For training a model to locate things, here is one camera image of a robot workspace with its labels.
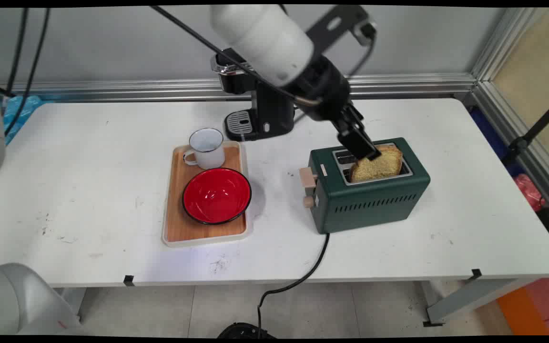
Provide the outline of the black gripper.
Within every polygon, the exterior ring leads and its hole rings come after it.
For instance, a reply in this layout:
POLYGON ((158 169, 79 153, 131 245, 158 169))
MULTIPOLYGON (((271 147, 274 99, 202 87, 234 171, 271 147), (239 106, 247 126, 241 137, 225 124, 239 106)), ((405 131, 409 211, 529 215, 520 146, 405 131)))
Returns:
POLYGON ((319 56, 290 84, 288 92, 308 100, 320 100, 317 106, 299 107, 315 121, 330 121, 337 138, 357 158, 373 161, 381 156, 366 134, 363 119, 355 106, 347 106, 350 85, 338 68, 325 56, 319 56))

